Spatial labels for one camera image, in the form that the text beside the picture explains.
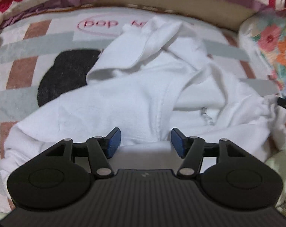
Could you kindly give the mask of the patterned play mat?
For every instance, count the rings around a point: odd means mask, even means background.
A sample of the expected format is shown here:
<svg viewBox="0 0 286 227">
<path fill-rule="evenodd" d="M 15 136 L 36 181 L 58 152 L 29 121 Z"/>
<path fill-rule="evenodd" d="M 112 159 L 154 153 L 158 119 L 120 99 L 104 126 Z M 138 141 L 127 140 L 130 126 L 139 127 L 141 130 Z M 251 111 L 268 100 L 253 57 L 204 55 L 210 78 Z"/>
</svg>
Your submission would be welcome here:
<svg viewBox="0 0 286 227">
<path fill-rule="evenodd" d="M 37 15 L 4 28 L 0 33 L 0 160 L 12 126 L 37 110 L 39 84 L 61 52 L 89 49 L 95 61 L 124 25 L 141 28 L 153 16 L 138 9 L 96 8 Z M 235 33 L 188 17 L 184 21 L 193 25 L 208 55 L 220 66 L 261 96 L 278 94 L 270 75 L 238 47 Z M 12 208 L 0 175 L 0 214 Z"/>
</svg>

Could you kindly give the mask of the floral patterned quilt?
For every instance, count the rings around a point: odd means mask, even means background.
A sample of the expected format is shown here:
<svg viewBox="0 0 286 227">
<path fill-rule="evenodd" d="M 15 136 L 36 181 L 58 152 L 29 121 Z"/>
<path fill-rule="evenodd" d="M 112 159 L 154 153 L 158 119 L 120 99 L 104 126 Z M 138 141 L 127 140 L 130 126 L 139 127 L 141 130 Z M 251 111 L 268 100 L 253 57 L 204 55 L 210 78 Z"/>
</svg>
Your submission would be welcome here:
<svg viewBox="0 0 286 227">
<path fill-rule="evenodd" d="M 240 26 L 238 43 L 286 97 L 286 16 L 254 15 Z"/>
</svg>

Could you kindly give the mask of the white hoodie sweatshirt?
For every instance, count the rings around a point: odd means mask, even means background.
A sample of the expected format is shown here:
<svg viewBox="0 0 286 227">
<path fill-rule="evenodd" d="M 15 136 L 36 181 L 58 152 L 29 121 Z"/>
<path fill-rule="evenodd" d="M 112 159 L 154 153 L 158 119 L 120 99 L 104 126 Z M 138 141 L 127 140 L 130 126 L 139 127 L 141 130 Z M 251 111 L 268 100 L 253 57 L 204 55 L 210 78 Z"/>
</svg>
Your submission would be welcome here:
<svg viewBox="0 0 286 227">
<path fill-rule="evenodd" d="M 116 169 L 176 168 L 174 127 L 207 142 L 230 139 L 261 161 L 269 136 L 286 148 L 286 111 L 210 59 L 188 23 L 156 16 L 142 28 L 125 25 L 84 80 L 12 127 L 4 181 L 62 139 L 84 142 L 115 127 L 122 132 Z"/>
</svg>

